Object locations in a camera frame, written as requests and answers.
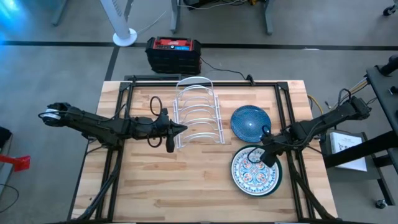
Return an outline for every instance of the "wooden table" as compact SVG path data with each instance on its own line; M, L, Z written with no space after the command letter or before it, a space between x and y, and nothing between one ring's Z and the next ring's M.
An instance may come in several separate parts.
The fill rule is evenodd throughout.
M288 83L296 121L312 119L304 82ZM97 110L101 116L112 117L114 114L119 84L104 82ZM154 149L146 141L126 141L114 222L297 221L285 154L279 157L283 168L282 183L270 196L251 197L244 194L234 184L230 174L234 153L247 145L231 130L229 120L232 113L242 105L261 107L271 118L272 132L278 133L281 126L274 89L215 87L215 91L220 99L226 144L192 144L169 154L164 146ZM168 108L172 118L172 101L175 98L175 88L172 87L135 87L130 114L154 118L149 109L152 96L162 99L163 106ZM316 141L310 145L320 149ZM98 146L98 143L93 143L88 150ZM87 155L72 218L82 214L90 204L90 199L98 193L105 157L106 149ZM312 192L328 212L336 216L322 155L313 150L304 150L303 157ZM109 194L105 198L104 214L108 211ZM300 199L304 214L307 214L301 190Z

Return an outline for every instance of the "patterned ceramic plate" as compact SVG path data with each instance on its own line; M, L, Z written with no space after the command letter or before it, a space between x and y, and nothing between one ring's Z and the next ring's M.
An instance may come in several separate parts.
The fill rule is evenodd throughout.
M231 129L240 140L250 143L261 141L262 127L264 131L271 130L271 120L268 114L257 106L241 106L232 114Z
M235 184L245 193L253 196L266 196L273 193L282 180L282 167L279 160L271 167L263 162L252 163L248 154L256 146L245 146L234 156L231 165L232 178ZM258 161L263 149L256 149L250 154L251 161Z

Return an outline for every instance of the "black stripe on floor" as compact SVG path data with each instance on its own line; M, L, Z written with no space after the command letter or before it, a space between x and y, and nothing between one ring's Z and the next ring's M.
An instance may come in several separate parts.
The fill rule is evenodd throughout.
M57 41L0 41L5 46L50 46L50 47L115 47L112 42L57 42Z
M106 69L104 81L111 81L114 66L116 65L116 60L118 59L120 47L115 47L112 51L111 60L109 60L108 69Z
M4 41L6 46L52 46L52 47L115 47L112 42L56 42L56 41ZM136 42L130 47L146 47L146 43ZM202 43L202 48L218 49L276 49L276 50L379 50L398 51L398 46L361 45L291 45L291 44L212 44Z

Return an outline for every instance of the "blue plate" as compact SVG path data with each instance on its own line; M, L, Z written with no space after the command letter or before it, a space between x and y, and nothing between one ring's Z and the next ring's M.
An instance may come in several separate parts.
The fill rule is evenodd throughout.
M263 126L264 131L270 131L271 120L268 114L257 106L242 106L232 114L231 129L238 138L245 142L261 141Z

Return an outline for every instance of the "dish rack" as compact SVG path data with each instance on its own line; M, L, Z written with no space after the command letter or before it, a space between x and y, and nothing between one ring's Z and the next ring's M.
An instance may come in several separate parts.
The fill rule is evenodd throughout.
M220 104L210 79L190 77L179 81L173 109L174 122L188 126L186 131L175 137L177 149L193 141L225 144Z

